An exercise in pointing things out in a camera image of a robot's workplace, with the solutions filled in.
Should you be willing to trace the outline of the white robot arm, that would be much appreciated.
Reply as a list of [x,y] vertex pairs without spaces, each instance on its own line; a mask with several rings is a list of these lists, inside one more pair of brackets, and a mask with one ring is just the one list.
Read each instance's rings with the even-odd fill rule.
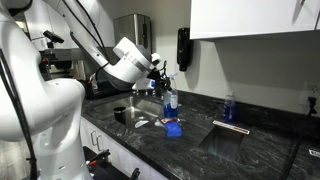
[[[126,37],[114,48],[117,64],[108,62],[94,37],[97,0],[43,1],[63,17],[73,40],[116,89],[131,89],[159,63],[158,54]],[[0,1],[0,139],[28,143],[30,180],[91,180],[80,138],[85,89],[75,79],[42,77],[41,55],[13,19],[31,4],[32,0]]]

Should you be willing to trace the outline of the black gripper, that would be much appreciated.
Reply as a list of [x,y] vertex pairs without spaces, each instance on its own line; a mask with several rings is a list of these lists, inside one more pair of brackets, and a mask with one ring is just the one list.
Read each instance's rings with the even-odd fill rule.
[[163,67],[161,69],[154,68],[148,75],[149,79],[153,79],[156,86],[165,90],[172,91],[170,78],[166,74],[167,61],[164,61]]

